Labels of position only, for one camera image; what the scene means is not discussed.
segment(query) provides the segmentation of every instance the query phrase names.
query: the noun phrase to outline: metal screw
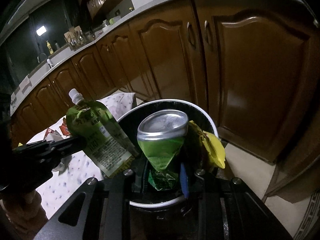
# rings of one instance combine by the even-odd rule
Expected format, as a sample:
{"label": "metal screw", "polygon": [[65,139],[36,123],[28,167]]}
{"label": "metal screw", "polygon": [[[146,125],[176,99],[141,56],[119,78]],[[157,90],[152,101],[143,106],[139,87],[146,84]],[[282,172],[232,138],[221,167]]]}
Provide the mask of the metal screw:
{"label": "metal screw", "polygon": [[196,174],[198,174],[199,176],[202,176],[202,175],[205,174],[205,170],[203,170],[203,169],[197,169],[197,170],[196,170]]}
{"label": "metal screw", "polygon": [[234,184],[239,185],[239,184],[242,183],[242,179],[235,177],[235,178],[232,179],[232,182],[233,182]]}
{"label": "metal screw", "polygon": [[131,176],[131,175],[133,174],[133,170],[131,170],[131,169],[126,169],[126,170],[123,171],[123,174],[124,174],[125,176]]}
{"label": "metal screw", "polygon": [[87,179],[87,184],[88,185],[94,185],[98,182],[98,180],[96,178],[89,178]]}

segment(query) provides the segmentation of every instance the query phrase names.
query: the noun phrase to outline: cabinet handle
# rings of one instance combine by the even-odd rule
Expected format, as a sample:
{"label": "cabinet handle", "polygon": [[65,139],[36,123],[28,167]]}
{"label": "cabinet handle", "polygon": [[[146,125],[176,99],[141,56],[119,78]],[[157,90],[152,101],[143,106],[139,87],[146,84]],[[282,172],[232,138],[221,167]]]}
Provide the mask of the cabinet handle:
{"label": "cabinet handle", "polygon": [[191,23],[188,22],[188,23],[187,23],[187,39],[188,39],[190,45],[195,49],[196,46],[195,46],[194,44],[192,44],[191,38],[190,38],[190,30],[191,30],[191,28],[192,28]]}
{"label": "cabinet handle", "polygon": [[208,29],[209,28],[208,27],[209,27],[208,21],[204,21],[204,39],[209,44],[209,36],[208,36]]}
{"label": "cabinet handle", "polygon": [[81,72],[81,70],[80,70],[80,68],[79,68],[79,66],[78,66],[78,64],[77,63],[75,63],[76,64],[76,67],[77,67],[77,69],[78,69],[78,71],[79,71],[79,73]]}
{"label": "cabinet handle", "polygon": [[60,94],[60,91],[59,91],[59,88],[58,88],[57,85],[56,85],[55,91],[57,92],[57,94],[60,97],[60,99],[67,105],[67,107],[69,107],[69,105],[66,103],[66,101],[62,98],[62,95]]}

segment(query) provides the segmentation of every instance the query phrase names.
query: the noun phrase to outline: light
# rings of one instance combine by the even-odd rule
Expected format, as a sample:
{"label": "light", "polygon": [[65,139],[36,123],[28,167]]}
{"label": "light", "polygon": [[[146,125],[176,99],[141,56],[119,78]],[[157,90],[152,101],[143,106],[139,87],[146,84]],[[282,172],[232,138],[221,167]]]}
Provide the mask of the light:
{"label": "light", "polygon": [[37,34],[38,36],[41,36],[42,34],[44,34],[47,30],[45,29],[45,27],[42,25],[39,29],[37,29]]}

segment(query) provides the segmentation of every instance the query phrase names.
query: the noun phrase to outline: bottle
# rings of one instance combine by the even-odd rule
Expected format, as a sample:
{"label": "bottle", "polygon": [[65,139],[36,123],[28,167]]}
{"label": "bottle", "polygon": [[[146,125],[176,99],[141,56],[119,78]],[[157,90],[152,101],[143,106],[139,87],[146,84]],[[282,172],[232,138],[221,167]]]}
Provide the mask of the bottle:
{"label": "bottle", "polygon": [[50,54],[53,54],[53,50],[51,48],[51,45],[50,45],[49,41],[47,41],[47,47],[48,47],[48,50],[49,50]]}
{"label": "bottle", "polygon": [[108,178],[129,168],[138,152],[106,106],[85,100],[76,89],[69,96],[75,106],[67,111],[67,127],[86,139],[84,153]]}
{"label": "bottle", "polygon": [[59,46],[58,42],[57,42],[56,40],[54,40],[53,42],[54,42],[54,44],[55,44],[55,46],[56,46],[57,50],[58,50],[58,49],[60,49],[60,46]]}

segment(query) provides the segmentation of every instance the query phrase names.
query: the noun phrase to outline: wooden cabinet door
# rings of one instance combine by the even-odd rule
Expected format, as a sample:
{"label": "wooden cabinet door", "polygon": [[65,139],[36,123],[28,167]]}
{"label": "wooden cabinet door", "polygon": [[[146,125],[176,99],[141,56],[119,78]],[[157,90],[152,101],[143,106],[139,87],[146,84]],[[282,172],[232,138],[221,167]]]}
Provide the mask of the wooden cabinet door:
{"label": "wooden cabinet door", "polygon": [[97,47],[116,87],[128,87],[143,100],[158,99],[151,71],[137,58],[127,25],[108,34]]}
{"label": "wooden cabinet door", "polygon": [[36,111],[35,104],[30,96],[23,100],[14,115],[17,121],[16,126],[12,127],[14,129],[13,133],[18,134],[17,139],[22,144],[27,143],[33,136],[47,127],[47,122],[44,122],[43,116]]}
{"label": "wooden cabinet door", "polygon": [[273,162],[319,77],[319,32],[288,0],[195,0],[219,135]]}
{"label": "wooden cabinet door", "polygon": [[75,105],[72,103],[69,96],[69,92],[73,88],[81,93],[85,99],[92,100],[91,95],[87,91],[70,60],[66,61],[56,70],[51,72],[49,79],[67,109]]}
{"label": "wooden cabinet door", "polygon": [[160,97],[191,101],[206,110],[205,67],[190,0],[165,4],[132,20],[129,27]]}
{"label": "wooden cabinet door", "polygon": [[115,87],[96,46],[84,49],[71,60],[94,100],[103,98]]}
{"label": "wooden cabinet door", "polygon": [[94,16],[97,14],[97,11],[98,11],[98,8],[95,4],[95,1],[94,0],[89,0],[87,2],[87,8],[88,8],[88,11],[90,13],[90,16],[91,18],[93,19]]}
{"label": "wooden cabinet door", "polygon": [[25,143],[23,128],[19,125],[19,121],[17,118],[16,112],[11,116],[10,120],[10,133],[11,133],[11,146],[12,149],[17,148],[18,144]]}
{"label": "wooden cabinet door", "polygon": [[46,127],[63,117],[68,107],[58,96],[49,78],[44,78],[30,93],[35,111]]}

